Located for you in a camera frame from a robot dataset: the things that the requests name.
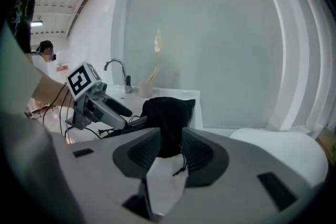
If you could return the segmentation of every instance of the person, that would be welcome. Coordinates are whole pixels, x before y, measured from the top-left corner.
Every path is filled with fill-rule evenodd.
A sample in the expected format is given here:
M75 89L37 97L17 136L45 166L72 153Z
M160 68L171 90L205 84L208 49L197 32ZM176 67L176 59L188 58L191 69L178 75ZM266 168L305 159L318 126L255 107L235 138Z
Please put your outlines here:
M36 52L31 54L33 64L44 74L48 74L48 62L52 62L55 59L54 46L49 40L42 41L37 47Z
M7 10L7 23L17 43L21 47L27 59L33 64L30 47L30 24L33 20L35 0L15 0ZM74 101L68 93L68 87L59 83L37 68L41 79L37 85L33 98L42 103L73 107Z

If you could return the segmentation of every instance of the black slot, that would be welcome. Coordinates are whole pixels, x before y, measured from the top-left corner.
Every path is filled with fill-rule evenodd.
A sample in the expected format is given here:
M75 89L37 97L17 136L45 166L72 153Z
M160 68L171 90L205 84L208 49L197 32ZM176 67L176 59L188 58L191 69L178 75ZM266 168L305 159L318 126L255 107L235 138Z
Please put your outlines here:
M280 211L296 201L296 197L274 173L260 174L258 178Z
M74 151L73 154L76 158L88 155L90 153L93 153L94 151L90 148L84 148L83 150L78 150L78 151Z

